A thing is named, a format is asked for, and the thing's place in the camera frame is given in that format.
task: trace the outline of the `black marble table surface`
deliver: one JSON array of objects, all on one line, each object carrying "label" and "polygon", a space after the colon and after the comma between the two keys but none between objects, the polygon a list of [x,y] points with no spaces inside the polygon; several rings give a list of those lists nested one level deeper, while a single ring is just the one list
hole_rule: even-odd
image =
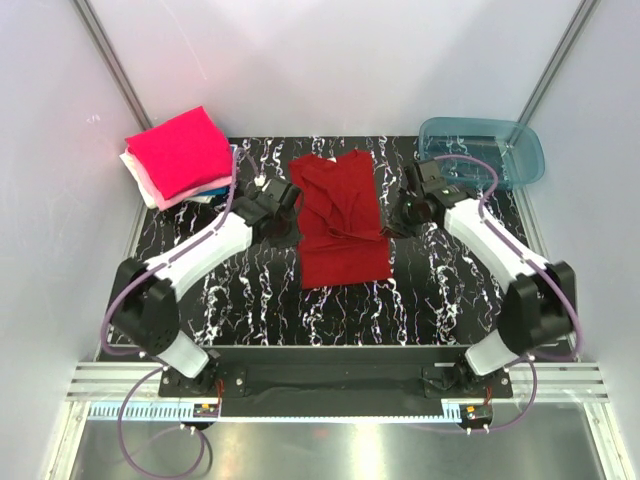
[{"label": "black marble table surface", "polygon": [[[289,178],[287,163],[315,153],[336,157],[371,152],[381,215],[393,206],[402,164],[418,158],[415,137],[232,139],[267,175]],[[251,178],[249,162],[239,166]],[[186,202],[146,214],[136,257],[148,259],[180,244],[222,211]],[[526,238],[510,192],[497,192],[490,211],[518,239]],[[500,312],[496,281],[469,250],[435,228],[391,241],[393,278],[345,287],[302,290],[295,248],[255,246],[198,282],[180,303],[182,328],[202,346],[469,344],[492,330]],[[126,344],[115,334],[113,344]]]}]

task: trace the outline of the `white wall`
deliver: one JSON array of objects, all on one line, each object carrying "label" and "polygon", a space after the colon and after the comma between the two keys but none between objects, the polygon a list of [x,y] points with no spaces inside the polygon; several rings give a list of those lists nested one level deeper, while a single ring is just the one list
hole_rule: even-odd
[{"label": "white wall", "polygon": [[34,479],[138,205],[137,131],[71,2],[0,5],[0,461]]},{"label": "white wall", "polygon": [[601,364],[636,469],[639,24],[637,1],[601,2],[533,119],[547,171],[529,189],[551,257],[576,270],[586,351]]},{"label": "white wall", "polygon": [[92,0],[154,122],[229,135],[416,135],[515,120],[579,0]]}]

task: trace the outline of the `pink towel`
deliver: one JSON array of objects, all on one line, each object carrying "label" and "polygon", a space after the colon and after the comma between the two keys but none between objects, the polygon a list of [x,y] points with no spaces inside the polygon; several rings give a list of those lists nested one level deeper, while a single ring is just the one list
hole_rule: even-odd
[{"label": "pink towel", "polygon": [[206,188],[200,191],[229,185],[228,180],[213,183],[231,175],[232,153],[226,137],[202,107],[129,137],[127,144],[166,201],[191,196],[202,186]]},{"label": "pink towel", "polygon": [[207,190],[214,190],[216,188],[227,187],[231,185],[231,176],[220,177],[213,182],[209,182],[205,185],[200,185],[197,188],[192,188],[185,192],[179,193],[173,198],[166,200],[160,191],[156,188],[154,183],[151,181],[148,172],[144,168],[144,166],[140,163],[138,158],[135,155],[132,155],[133,162],[135,165],[136,172],[138,173],[138,177],[140,179],[140,183],[144,187],[144,189],[153,197],[153,200],[156,202],[159,210],[166,210],[167,208],[173,207],[177,205],[181,201],[197,195],[198,193],[206,192]]}]

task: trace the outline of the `transparent plastic bin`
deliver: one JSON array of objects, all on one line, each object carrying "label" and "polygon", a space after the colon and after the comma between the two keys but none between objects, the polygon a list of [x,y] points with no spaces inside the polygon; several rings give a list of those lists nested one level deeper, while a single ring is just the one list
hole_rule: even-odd
[{"label": "transparent plastic bin", "polygon": [[[420,159],[456,153],[491,165],[498,188],[512,190],[533,183],[544,173],[544,153],[536,133],[518,122],[481,118],[436,117],[420,127]],[[440,171],[450,183],[487,188],[491,175],[464,160],[444,160]]]}]

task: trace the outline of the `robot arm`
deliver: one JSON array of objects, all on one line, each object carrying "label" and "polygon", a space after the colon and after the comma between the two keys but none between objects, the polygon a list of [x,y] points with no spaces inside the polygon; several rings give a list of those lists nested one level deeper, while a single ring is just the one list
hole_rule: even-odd
[{"label": "robot arm", "polygon": [[[420,225],[434,221],[478,257],[504,292],[497,329],[467,349],[445,378],[445,389],[482,381],[526,352],[572,332],[560,299],[524,259],[545,271],[575,308],[575,274],[566,263],[551,265],[489,213],[481,218],[475,192],[447,185],[435,160],[413,163],[405,168],[405,175],[408,188],[400,191],[383,232],[407,238],[416,236]],[[515,248],[500,239],[487,222]]]},{"label": "robot arm", "polygon": [[215,360],[180,330],[178,302],[198,280],[251,245],[268,240],[284,246],[292,238],[297,240],[292,212],[299,194],[296,186],[271,179],[256,195],[235,200],[219,228],[217,218],[162,255],[146,262],[132,258],[122,262],[111,302],[137,277],[158,270],[127,296],[111,320],[113,326],[186,378],[211,385],[202,376],[213,376]]}]

